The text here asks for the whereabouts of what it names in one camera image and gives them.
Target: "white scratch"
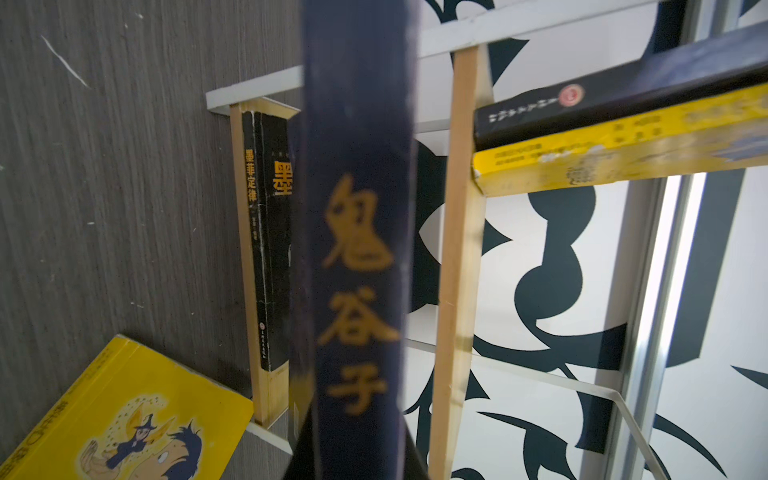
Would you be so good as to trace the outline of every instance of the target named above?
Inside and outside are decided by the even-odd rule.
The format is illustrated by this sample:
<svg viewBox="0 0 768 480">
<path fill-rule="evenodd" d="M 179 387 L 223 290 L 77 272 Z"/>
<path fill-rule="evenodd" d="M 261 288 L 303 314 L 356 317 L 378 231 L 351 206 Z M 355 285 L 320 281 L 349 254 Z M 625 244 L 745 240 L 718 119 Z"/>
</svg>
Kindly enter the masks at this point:
<svg viewBox="0 0 768 480">
<path fill-rule="evenodd" d="M 78 73 L 77 73 L 76 71 L 74 71 L 74 70 L 72 69 L 72 67 L 70 67 L 70 66 L 69 66 L 69 63 L 67 63 L 67 61 L 66 61 L 66 60 L 64 60 L 64 57 L 62 57 L 61 55 L 59 55 L 58 53 L 56 53 L 56 50 L 54 50 L 54 49 L 53 49 L 53 47 L 51 46 L 51 42 L 49 42 L 49 41 L 48 41 L 48 39 L 47 39 L 47 38 L 46 38 L 44 35 L 40 35 L 40 36 L 41 36 L 41 37 L 42 37 L 42 39 L 45 41 L 45 44 L 48 46 L 48 50 L 52 51 L 52 52 L 53 52 L 53 55 L 56 55 L 56 57 L 58 57 L 58 59 L 59 59 L 59 60 L 61 60 L 61 63 L 63 63 L 63 64 L 64 64 L 64 66 L 67 68 L 67 70 L 69 70 L 69 73 L 73 74 L 73 75 L 74 75 L 74 77 L 75 77 L 75 78 L 77 78 L 77 79 L 80 81 L 80 83 L 82 83 L 83 85 L 85 85 L 85 87 L 86 87 L 86 88 L 90 88 L 90 87 L 88 87 L 88 84 L 87 84 L 87 83 L 85 83 L 85 80 L 83 80 L 83 79 L 80 77 L 80 75 L 78 75 Z"/>
</svg>

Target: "red circular logo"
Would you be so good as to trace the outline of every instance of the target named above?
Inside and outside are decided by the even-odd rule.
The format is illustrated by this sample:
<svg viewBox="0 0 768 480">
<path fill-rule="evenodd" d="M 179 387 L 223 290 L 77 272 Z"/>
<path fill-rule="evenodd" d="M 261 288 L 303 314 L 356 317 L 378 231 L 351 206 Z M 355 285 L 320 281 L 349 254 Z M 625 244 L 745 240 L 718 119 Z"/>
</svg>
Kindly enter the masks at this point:
<svg viewBox="0 0 768 480">
<path fill-rule="evenodd" d="M 558 100 L 563 107 L 573 107 L 584 98 L 584 87 L 579 84 L 570 84 L 560 90 Z"/>
</svg>

